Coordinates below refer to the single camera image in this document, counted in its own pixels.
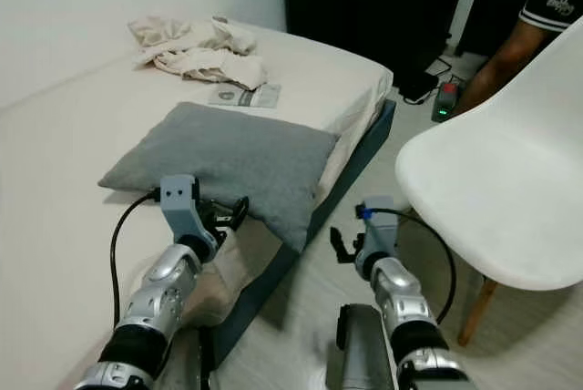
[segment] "floor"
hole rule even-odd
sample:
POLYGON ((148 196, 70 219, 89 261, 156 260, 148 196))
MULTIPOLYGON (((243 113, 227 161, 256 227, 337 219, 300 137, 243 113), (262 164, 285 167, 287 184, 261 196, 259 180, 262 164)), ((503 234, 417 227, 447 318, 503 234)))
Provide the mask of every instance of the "floor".
MULTIPOLYGON (((478 57, 447 59, 460 77, 471 77, 478 57)), ((443 65, 436 62, 431 70, 443 65)), ((336 319, 344 303, 373 303, 366 282, 352 265, 336 263, 328 227, 347 237, 361 231, 353 206, 371 194, 391 194, 406 206, 394 177, 399 148, 429 128, 431 100, 398 106, 389 141, 339 204, 300 262, 288 273, 261 313, 214 376, 215 387, 231 389, 339 389, 342 354, 334 345, 336 319)), ((437 310, 445 299, 448 272, 435 239, 412 223, 400 229, 403 260, 421 280, 437 310)), ((442 329, 480 390, 575 390, 583 387, 583 286, 558 292, 523 292, 501 287, 467 348, 455 336, 475 297, 480 277, 457 261, 459 288, 442 329)))

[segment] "cable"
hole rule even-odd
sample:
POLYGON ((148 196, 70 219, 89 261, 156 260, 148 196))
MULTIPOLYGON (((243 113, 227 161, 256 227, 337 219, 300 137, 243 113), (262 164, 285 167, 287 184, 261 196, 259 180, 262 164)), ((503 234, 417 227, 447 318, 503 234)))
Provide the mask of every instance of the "cable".
MULTIPOLYGON (((441 62, 443 62, 446 65, 449 65, 447 62, 445 62, 444 60, 441 59, 437 59, 441 62)), ((445 69, 444 71, 436 74, 436 76, 440 77, 441 75, 447 73, 450 68, 445 69)), ((449 76, 449 80, 446 83, 455 83, 458 86, 463 86, 465 83, 465 79, 460 77, 460 76, 456 76, 454 73, 451 73, 449 76)), ((434 87, 433 89, 431 89, 429 92, 427 92, 424 96, 422 96, 421 98, 418 98, 417 100, 412 100, 410 98, 407 97, 403 97, 403 102, 406 103, 407 105, 411 105, 411 106, 419 106, 419 105, 423 105, 425 103, 425 101, 427 101, 428 99, 432 98, 432 95, 435 93, 435 91, 437 91, 439 88, 441 87, 441 85, 437 85, 436 87, 434 87)))
POLYGON ((450 275, 449 293, 447 294, 447 299, 445 300, 444 307, 442 308, 441 312, 437 315, 436 319, 438 323, 441 323, 447 316, 447 313, 449 313, 449 309, 452 307, 452 303, 454 302, 455 297, 455 290, 457 288, 457 273, 455 271, 454 255, 452 255, 452 252, 449 250, 449 247, 447 247, 447 244, 445 244, 444 239, 441 238, 439 233, 437 233, 437 231, 434 228, 432 228, 423 220, 420 220, 413 215, 405 214, 404 212, 400 212, 399 210, 391 210, 390 208, 371 208, 366 210, 369 212, 385 212, 388 214, 394 214, 406 218, 410 221, 414 221, 415 223, 423 226, 428 231, 430 231, 441 243, 445 251, 445 256, 447 257, 447 262, 449 263, 449 275, 450 275))
POLYGON ((443 69, 443 70, 441 70, 440 72, 438 72, 438 73, 434 74, 434 76, 436 76, 436 77, 440 77, 440 76, 442 76, 443 74, 445 74, 445 73, 448 73, 450 69, 452 69, 452 68, 446 68, 446 69, 443 69))
POLYGON ((159 189, 153 190, 146 194, 145 196, 140 197, 136 201, 134 201, 128 208, 121 214, 119 217, 118 224, 113 231, 113 235, 111 236, 111 245, 109 247, 109 268, 111 270, 111 286, 113 288, 113 326, 114 328, 119 323, 119 282, 118 282, 118 268, 116 266, 116 246, 118 244, 118 235, 119 231, 121 230, 121 226, 124 224, 124 221, 128 217, 128 215, 139 205, 141 205, 146 200, 156 200, 157 197, 159 198, 159 189))
POLYGON ((438 60, 442 64, 444 64, 447 67, 447 71, 449 71, 450 69, 452 69, 454 67, 452 64, 450 64, 449 62, 447 62, 446 60, 444 60, 442 57, 438 57, 436 60, 438 60))

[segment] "chair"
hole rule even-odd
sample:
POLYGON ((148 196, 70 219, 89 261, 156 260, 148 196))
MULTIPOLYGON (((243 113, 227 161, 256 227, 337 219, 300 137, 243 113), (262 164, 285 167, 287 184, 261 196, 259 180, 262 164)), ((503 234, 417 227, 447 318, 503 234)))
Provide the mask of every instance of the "chair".
POLYGON ((396 161, 413 208, 496 286, 583 280, 583 18, 483 105, 410 140, 396 161))

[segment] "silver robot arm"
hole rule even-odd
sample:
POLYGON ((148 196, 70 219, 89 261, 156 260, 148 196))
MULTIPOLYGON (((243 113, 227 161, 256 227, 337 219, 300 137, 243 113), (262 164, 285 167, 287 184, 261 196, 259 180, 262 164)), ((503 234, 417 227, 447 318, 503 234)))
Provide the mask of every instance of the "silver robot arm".
POLYGON ((370 198, 357 207, 366 233, 354 241, 354 254, 344 248, 341 234, 331 230, 338 261, 353 262, 361 277, 370 281, 381 310, 379 313, 363 304, 341 309, 336 342, 345 352, 343 388, 476 390, 449 351, 419 281, 397 258, 396 216, 373 212, 375 208, 392 207, 390 197, 370 198), (397 366, 395 372, 385 334, 397 366))
POLYGON ((226 238, 216 228, 236 230, 249 200, 239 200, 228 219, 219 219, 217 205, 200 201, 198 181, 177 175, 160 182, 160 208, 174 232, 174 242, 144 276, 98 362, 87 369, 76 390, 153 388, 201 264, 214 258, 226 238))

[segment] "pillow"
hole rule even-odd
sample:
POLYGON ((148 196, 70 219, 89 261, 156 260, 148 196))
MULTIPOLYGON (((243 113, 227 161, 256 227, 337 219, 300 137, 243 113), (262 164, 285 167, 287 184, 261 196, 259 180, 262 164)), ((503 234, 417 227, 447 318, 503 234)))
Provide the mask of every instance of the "pillow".
POLYGON ((301 251, 335 142, 313 128, 179 103, 98 185, 147 191, 163 176, 190 174, 203 199, 232 205, 249 196, 250 215, 301 251))

